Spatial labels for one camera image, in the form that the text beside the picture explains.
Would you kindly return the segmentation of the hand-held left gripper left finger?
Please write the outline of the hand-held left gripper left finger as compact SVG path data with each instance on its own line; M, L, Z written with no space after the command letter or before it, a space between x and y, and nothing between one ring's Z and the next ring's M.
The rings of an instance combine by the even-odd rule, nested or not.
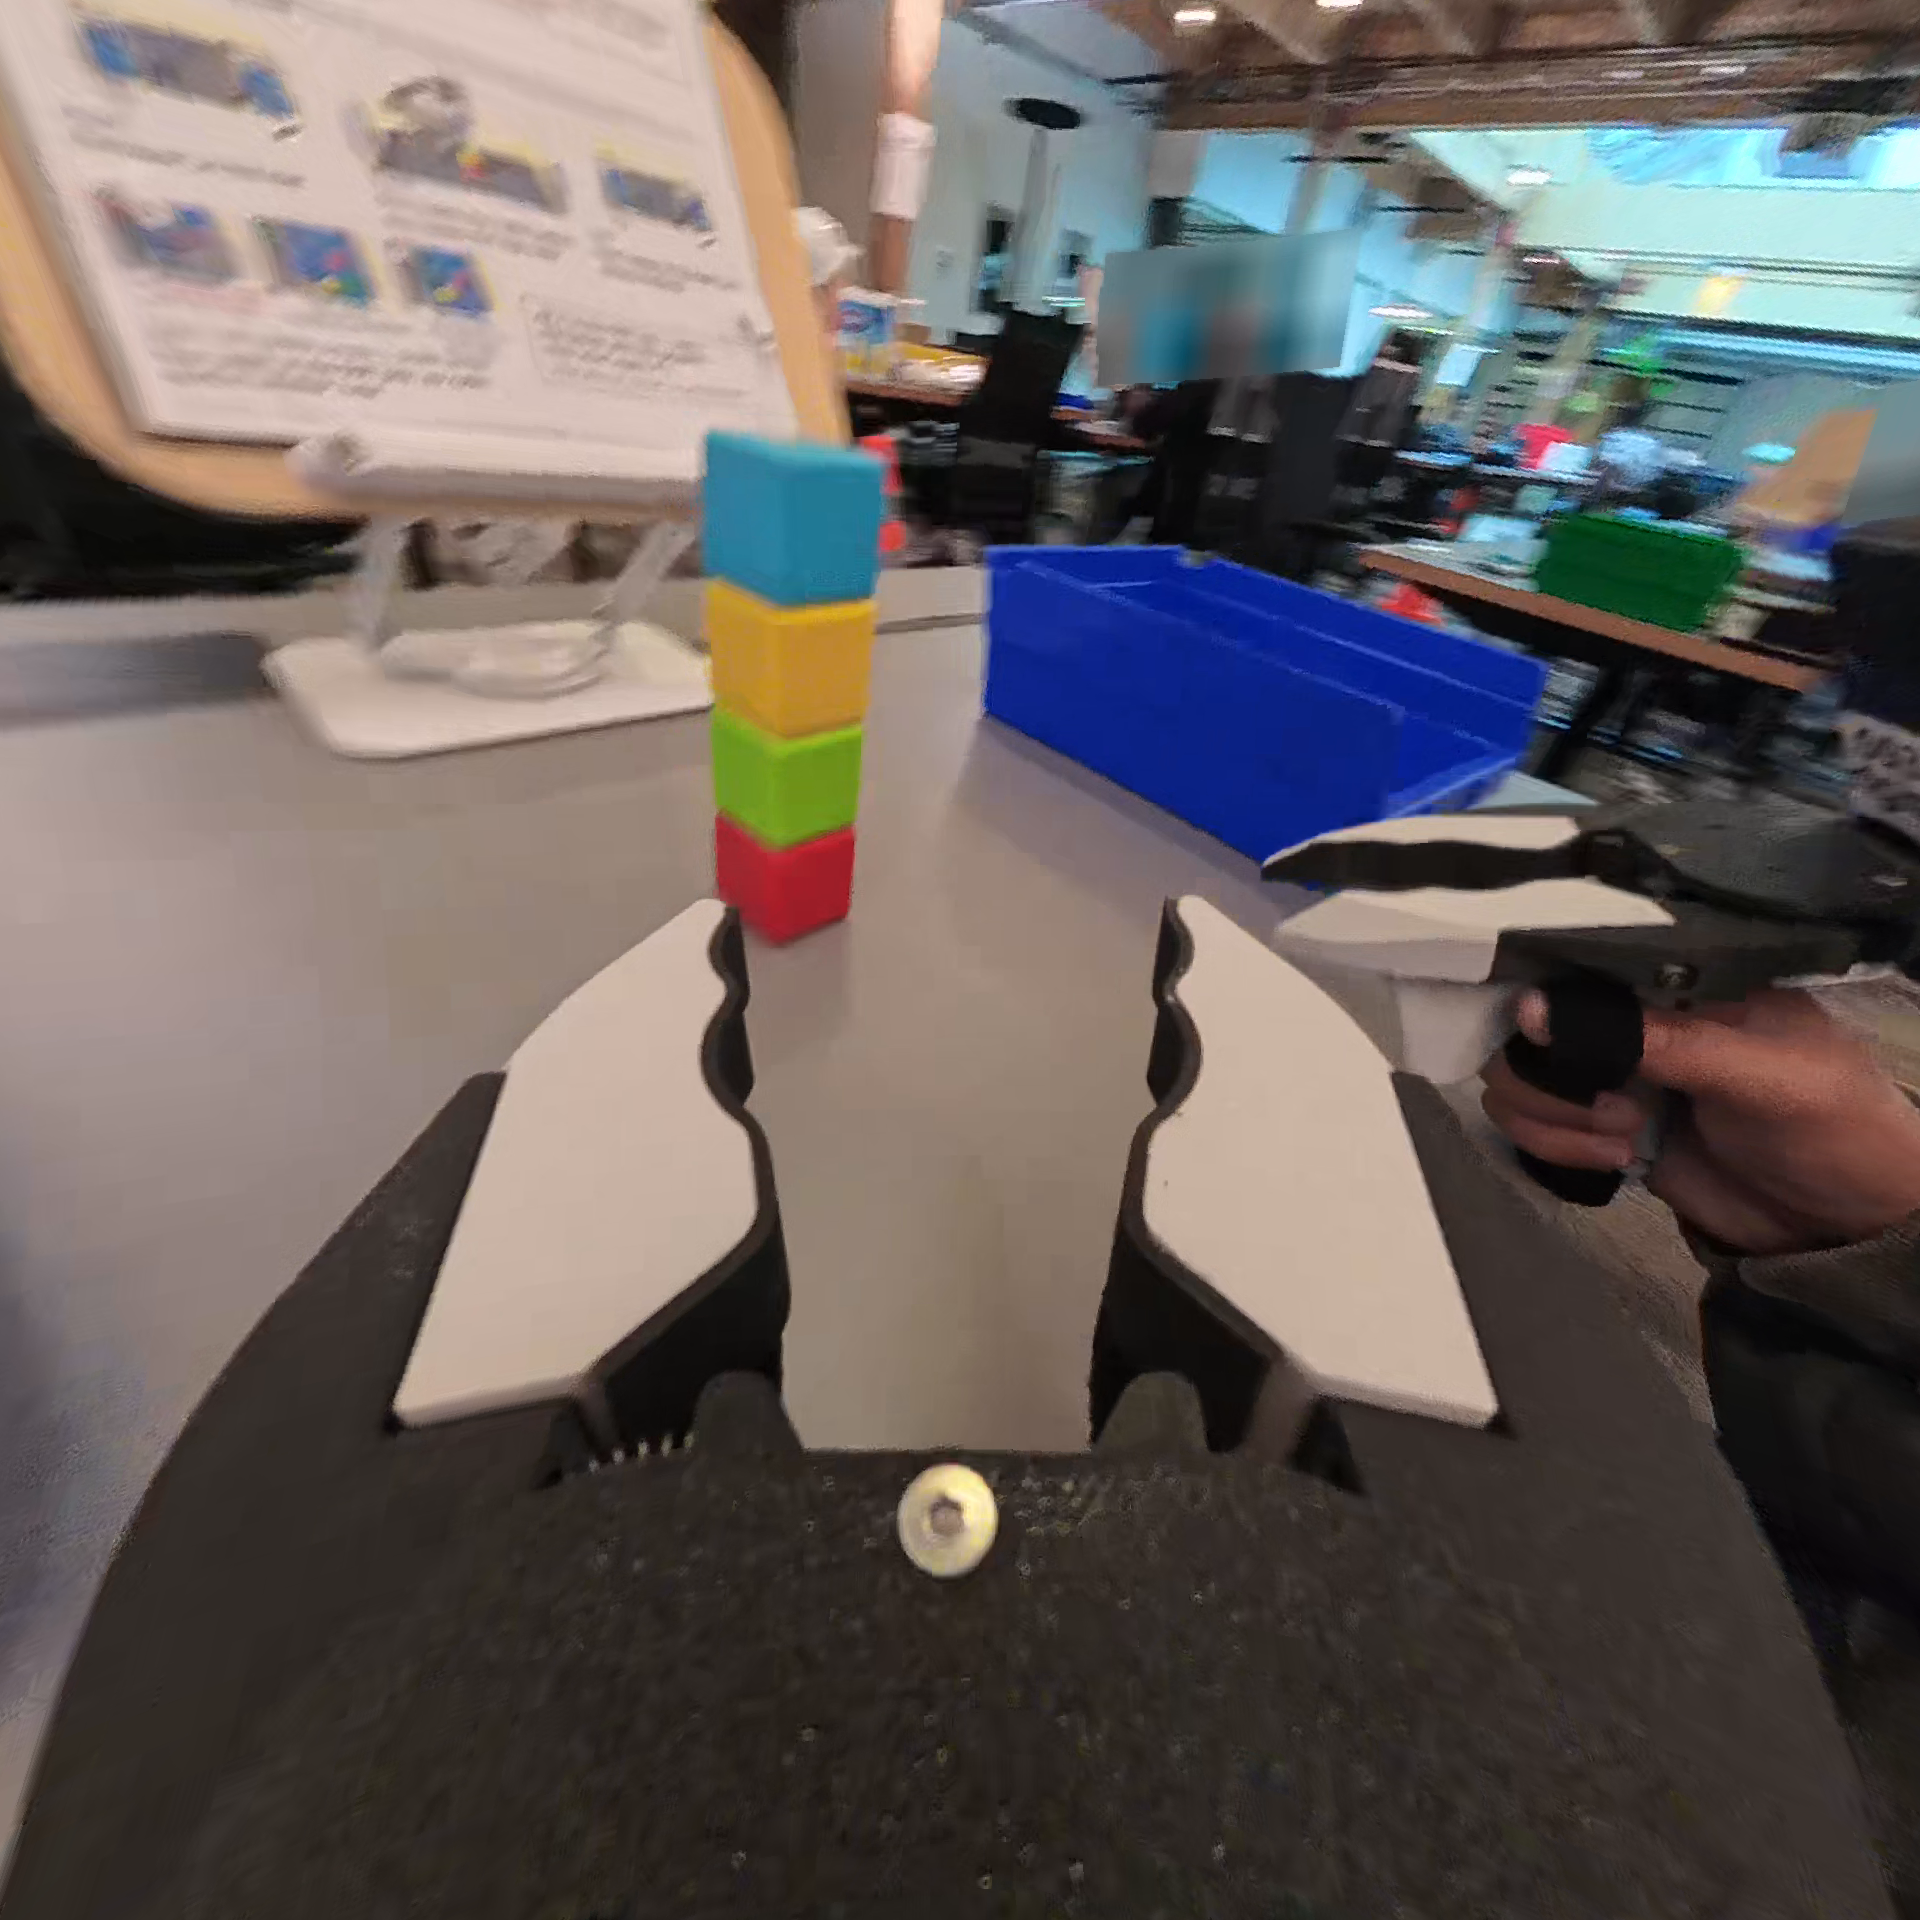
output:
M737 911L700 899L517 1045L393 1391L401 1428L538 1405L683 1426L620 1410L614 1378L778 1222L742 954Z

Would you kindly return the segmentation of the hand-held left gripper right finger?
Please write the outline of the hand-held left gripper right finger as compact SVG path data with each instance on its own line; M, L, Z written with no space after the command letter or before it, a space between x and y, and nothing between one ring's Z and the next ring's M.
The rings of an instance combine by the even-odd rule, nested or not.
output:
M1126 1151L1090 1426L1178 1375L1205 1428L1365 1405L1491 1428L1500 1400L1396 1075L1308 974L1163 903L1149 1112Z

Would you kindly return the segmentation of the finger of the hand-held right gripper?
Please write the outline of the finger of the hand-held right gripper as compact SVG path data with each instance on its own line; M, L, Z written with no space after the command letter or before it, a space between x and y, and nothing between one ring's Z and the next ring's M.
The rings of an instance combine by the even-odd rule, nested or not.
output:
M1316 893L1496 893L1537 880L1627 885L1627 838L1574 813L1422 813L1316 835L1262 864Z
M1670 927L1674 911L1608 885L1342 892L1277 927L1277 951L1323 986L1374 976L1398 1022L1395 1064L1434 1085L1482 1077L1516 1030L1520 988L1496 982L1506 932Z

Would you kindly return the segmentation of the blue plastic bin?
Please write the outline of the blue plastic bin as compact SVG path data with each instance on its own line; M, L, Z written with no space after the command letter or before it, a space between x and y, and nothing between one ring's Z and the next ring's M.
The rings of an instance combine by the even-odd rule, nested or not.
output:
M1546 661L1180 546L992 546L984 709L1262 861L1468 808L1518 773Z

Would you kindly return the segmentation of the red cube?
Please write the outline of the red cube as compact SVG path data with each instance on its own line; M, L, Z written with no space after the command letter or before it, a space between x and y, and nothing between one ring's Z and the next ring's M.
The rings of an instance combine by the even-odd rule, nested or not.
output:
M769 944L794 944L844 922L854 861L851 824L776 847L725 811L714 815L714 892Z

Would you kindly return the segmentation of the green cube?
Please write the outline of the green cube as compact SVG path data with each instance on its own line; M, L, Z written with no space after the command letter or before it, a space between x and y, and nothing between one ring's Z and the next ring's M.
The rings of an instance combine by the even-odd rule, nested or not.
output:
M710 709L714 808L769 847L794 847L857 823L865 726L780 735Z

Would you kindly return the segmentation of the yellow cube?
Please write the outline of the yellow cube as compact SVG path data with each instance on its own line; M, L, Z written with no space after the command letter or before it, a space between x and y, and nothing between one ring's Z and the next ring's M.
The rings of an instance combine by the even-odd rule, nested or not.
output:
M704 640L721 711L782 739L867 719L878 603L785 607L723 581L704 582Z

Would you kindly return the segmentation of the light blue cube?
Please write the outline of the light blue cube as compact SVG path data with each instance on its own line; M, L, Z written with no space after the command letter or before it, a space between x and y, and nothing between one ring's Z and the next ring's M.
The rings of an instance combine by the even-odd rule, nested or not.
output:
M710 431L704 444L704 576L778 607L873 599L883 463L865 448Z

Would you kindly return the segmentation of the grey desk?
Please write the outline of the grey desk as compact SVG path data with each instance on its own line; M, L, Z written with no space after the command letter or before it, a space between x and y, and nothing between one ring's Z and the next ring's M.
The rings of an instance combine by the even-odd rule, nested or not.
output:
M357 762L296 607L4 620L4 1840L112 1548L443 1100L710 892L697 719ZM854 904L749 944L813 1450L1070 1450L1166 895L1258 866L978 718L978 576L883 588Z

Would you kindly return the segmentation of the person's right hand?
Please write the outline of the person's right hand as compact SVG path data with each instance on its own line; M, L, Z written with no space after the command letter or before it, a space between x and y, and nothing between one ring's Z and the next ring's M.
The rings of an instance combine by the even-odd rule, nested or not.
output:
M1640 1075L1580 1106L1496 1059L1482 1106L1518 1151L1641 1173L1676 1220L1750 1256L1873 1240L1917 1208L1917 1112L1805 991L1646 1011Z

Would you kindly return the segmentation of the wooden work table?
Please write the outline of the wooden work table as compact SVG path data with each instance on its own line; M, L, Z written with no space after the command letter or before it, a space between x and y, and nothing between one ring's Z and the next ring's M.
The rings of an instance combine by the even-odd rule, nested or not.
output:
M1366 576L1429 594L1482 634L1550 663L1587 664L1594 672L1588 691L1531 763L1542 779L1564 776L1588 749L1646 762L1651 748L1640 743L1640 726L1651 716L1657 682L1708 677L1731 707L1739 762L1750 762L1787 707L1832 677L1827 663L1813 656L1728 640L1714 630L1674 630L1538 592L1518 574L1468 559L1454 544L1362 544L1354 563Z

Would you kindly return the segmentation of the green plastic crate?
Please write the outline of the green plastic crate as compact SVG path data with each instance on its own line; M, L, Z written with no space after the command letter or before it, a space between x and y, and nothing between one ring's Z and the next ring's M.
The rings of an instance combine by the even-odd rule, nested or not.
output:
M1669 634L1701 634L1745 565L1742 541L1692 520L1577 512L1547 520L1531 588Z

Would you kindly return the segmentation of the wooden board document stand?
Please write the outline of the wooden board document stand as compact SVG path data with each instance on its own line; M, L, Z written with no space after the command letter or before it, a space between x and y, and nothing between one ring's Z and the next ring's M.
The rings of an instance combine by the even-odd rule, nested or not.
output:
M794 156L776 94L714 18L706 44L760 287L797 427L838 440L837 389L794 228ZM586 444L525 467L530 440L348 431L289 448L170 439L132 414L4 104L4 367L93 462L179 508L242 520L362 520L345 602L316 638L276 640L267 679L330 752L404 762L704 714L704 650L656 624L688 551L704 453L614 467Z

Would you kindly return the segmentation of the printed instruction sheet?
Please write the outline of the printed instruction sheet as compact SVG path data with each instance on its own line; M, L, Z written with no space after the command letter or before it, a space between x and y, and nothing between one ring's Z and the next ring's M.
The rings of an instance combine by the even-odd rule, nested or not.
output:
M4 3L132 419L674 474L790 436L704 4Z

